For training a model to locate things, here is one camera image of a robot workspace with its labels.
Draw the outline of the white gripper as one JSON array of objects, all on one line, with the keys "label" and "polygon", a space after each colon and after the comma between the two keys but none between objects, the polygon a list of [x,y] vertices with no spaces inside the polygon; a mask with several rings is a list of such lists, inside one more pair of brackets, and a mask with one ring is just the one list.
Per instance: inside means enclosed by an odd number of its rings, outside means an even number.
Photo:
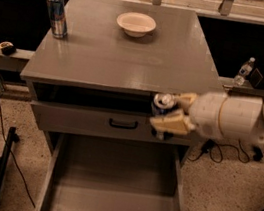
[{"label": "white gripper", "polygon": [[227,94],[209,92],[198,96],[188,92],[177,94],[174,99],[181,109],[150,118],[150,124],[156,131],[182,136],[196,130],[204,138],[222,137],[219,116]]}]

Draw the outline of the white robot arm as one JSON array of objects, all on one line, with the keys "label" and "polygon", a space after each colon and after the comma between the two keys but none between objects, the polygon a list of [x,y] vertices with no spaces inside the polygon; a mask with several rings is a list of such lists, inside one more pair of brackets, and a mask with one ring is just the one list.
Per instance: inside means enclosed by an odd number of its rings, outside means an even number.
[{"label": "white robot arm", "polygon": [[150,118],[154,130],[181,136],[196,132],[204,138],[238,139],[264,145],[264,98],[189,92],[173,99],[177,105],[175,111]]}]

